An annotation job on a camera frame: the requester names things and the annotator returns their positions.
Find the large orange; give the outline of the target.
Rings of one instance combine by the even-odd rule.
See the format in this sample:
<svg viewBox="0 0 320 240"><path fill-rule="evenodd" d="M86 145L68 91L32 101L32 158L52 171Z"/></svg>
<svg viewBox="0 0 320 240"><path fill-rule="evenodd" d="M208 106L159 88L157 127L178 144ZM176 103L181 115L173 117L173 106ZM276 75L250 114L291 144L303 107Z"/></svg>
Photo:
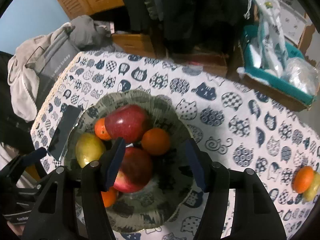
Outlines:
<svg viewBox="0 0 320 240"><path fill-rule="evenodd" d="M293 180L293 189L297 193L304 193L313 181L314 173L310 166L304 166L301 168Z"/></svg>

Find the grey clothes pile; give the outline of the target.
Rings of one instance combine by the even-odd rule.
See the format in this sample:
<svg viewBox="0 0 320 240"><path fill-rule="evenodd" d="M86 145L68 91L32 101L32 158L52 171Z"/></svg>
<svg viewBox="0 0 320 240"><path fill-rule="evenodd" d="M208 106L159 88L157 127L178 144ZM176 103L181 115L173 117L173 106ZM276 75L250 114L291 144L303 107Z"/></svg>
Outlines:
<svg viewBox="0 0 320 240"><path fill-rule="evenodd" d="M24 41L8 62L14 113L26 122L35 120L54 83L80 51L122 51L112 41L114 32L113 22L82 15L47 35Z"/></svg>

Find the small tangerine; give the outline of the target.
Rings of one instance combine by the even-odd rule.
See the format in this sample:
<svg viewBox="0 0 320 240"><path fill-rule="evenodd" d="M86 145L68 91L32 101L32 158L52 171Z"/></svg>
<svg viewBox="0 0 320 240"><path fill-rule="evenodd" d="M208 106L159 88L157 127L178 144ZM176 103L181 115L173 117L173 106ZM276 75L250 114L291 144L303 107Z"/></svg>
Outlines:
<svg viewBox="0 0 320 240"><path fill-rule="evenodd" d="M118 198L118 191L114 187L110 187L108 191L101 191L104 207L111 207Z"/></svg>
<svg viewBox="0 0 320 240"><path fill-rule="evenodd" d="M171 147L170 135L161 128L152 128L144 133L141 145L151 155L165 154Z"/></svg>

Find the black hanging coat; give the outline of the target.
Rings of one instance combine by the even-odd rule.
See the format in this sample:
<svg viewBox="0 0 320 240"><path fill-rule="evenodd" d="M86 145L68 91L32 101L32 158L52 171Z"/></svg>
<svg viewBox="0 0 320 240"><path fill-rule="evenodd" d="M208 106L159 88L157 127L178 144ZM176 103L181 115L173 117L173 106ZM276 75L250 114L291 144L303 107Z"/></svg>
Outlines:
<svg viewBox="0 0 320 240"><path fill-rule="evenodd" d="M173 54L195 47L231 54L250 11L248 0L123 0L131 29L148 33L160 28L161 39Z"/></svg>

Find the white blue rice bag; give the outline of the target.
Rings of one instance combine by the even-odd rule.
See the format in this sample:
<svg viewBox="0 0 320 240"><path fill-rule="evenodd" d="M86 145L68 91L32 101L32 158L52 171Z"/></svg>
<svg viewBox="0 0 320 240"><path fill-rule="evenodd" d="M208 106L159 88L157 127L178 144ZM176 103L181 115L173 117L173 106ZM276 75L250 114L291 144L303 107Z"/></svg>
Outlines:
<svg viewBox="0 0 320 240"><path fill-rule="evenodd" d="M258 7L258 47L261 67L280 78L286 67L288 53L280 20L279 0L253 0Z"/></svg>

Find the cat-patterned white blue tablecloth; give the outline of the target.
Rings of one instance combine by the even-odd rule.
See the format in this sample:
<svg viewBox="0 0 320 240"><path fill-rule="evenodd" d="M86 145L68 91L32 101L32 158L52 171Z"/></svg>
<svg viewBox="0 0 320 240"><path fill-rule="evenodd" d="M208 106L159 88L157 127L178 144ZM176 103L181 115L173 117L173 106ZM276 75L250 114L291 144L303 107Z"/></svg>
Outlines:
<svg viewBox="0 0 320 240"><path fill-rule="evenodd" d="M95 118L98 101L140 90L172 105L199 148L227 168L255 170L278 210L288 239L306 225L317 198L292 189L303 166L319 170L319 135L257 90L197 68L125 53L81 52L63 72L31 129L35 147L48 147L67 106Z"/></svg>

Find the red apple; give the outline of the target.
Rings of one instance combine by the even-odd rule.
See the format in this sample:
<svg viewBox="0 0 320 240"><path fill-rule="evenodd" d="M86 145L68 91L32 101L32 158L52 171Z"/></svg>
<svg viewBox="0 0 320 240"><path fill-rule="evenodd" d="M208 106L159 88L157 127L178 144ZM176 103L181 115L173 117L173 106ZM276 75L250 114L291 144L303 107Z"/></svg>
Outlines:
<svg viewBox="0 0 320 240"><path fill-rule="evenodd" d="M105 128L111 139L121 137L127 144L140 141L151 128L145 109L138 105L120 107L105 117Z"/></svg>
<svg viewBox="0 0 320 240"><path fill-rule="evenodd" d="M145 187L152 175L150 155L135 147L127 147L113 187L122 193L134 193Z"/></svg>

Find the orange tangerine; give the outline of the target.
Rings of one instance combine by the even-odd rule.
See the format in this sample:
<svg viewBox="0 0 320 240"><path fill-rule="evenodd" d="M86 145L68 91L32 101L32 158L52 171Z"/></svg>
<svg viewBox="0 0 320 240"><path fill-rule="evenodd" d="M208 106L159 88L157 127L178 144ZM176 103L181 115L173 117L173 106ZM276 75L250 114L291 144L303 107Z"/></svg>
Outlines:
<svg viewBox="0 0 320 240"><path fill-rule="evenodd" d="M111 137L105 128L105 119L104 118L101 118L95 122L94 132L95 132L95 135L98 138L100 138L101 140L104 140L104 141L111 140Z"/></svg>

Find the black smartphone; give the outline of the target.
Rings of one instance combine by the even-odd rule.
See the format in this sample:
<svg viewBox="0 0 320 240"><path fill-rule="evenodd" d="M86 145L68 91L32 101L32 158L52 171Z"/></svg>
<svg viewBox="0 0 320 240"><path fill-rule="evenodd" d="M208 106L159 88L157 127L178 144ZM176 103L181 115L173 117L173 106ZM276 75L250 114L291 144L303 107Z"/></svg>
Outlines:
<svg viewBox="0 0 320 240"><path fill-rule="evenodd" d="M78 107L71 105L66 107L48 147L48 154L56 161L62 160L68 137L74 128L80 113L81 109Z"/></svg>

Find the clear plastic bag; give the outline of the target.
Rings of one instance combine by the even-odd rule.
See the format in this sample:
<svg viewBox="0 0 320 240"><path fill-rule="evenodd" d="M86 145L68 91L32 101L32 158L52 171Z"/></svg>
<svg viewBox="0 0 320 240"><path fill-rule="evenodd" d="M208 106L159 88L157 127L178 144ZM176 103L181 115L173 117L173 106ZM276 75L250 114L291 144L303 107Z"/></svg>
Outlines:
<svg viewBox="0 0 320 240"><path fill-rule="evenodd" d="M319 70L300 57L287 60L281 79L310 96L319 91Z"/></svg>

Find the teal cardboard box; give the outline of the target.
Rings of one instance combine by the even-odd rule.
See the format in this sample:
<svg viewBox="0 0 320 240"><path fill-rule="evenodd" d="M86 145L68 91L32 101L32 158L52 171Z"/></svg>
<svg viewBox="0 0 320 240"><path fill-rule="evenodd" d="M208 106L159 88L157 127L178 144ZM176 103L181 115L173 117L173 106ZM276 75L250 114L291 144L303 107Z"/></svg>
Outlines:
<svg viewBox="0 0 320 240"><path fill-rule="evenodd" d="M316 100L315 95L309 95L287 81L254 66L260 55L254 52L251 42L257 37L257 34L258 27L256 25L247 25L244 27L240 38L244 58L245 84L256 85L256 90L292 111L300 112L310 108Z"/></svg>

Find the green patterned bowl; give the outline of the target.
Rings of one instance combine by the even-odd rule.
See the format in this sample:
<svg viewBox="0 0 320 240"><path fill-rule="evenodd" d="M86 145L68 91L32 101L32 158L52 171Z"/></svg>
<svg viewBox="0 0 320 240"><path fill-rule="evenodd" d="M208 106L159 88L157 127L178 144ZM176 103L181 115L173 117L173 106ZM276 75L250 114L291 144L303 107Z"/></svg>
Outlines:
<svg viewBox="0 0 320 240"><path fill-rule="evenodd" d="M145 109L152 126L169 133L171 147L167 153L151 158L152 178L143 189L135 193L120 193L116 203L106 208L112 229L119 233L162 226L176 215L191 194L194 182L188 160L180 149L181 143L192 137L190 129L163 96L151 96L138 90L106 94L85 110L68 137L64 164L72 171L79 171L75 146L80 135L93 133L93 125L98 119L129 104Z"/></svg>

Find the white patterned storage box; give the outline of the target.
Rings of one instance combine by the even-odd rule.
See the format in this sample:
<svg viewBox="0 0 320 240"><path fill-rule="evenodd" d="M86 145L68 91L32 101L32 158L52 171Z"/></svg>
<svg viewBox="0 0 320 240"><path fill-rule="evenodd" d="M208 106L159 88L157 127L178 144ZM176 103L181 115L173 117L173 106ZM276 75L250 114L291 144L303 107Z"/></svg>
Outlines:
<svg viewBox="0 0 320 240"><path fill-rule="evenodd" d="M295 45L299 45L304 34L306 19L286 3L280 1L280 20L284 36Z"/></svg>

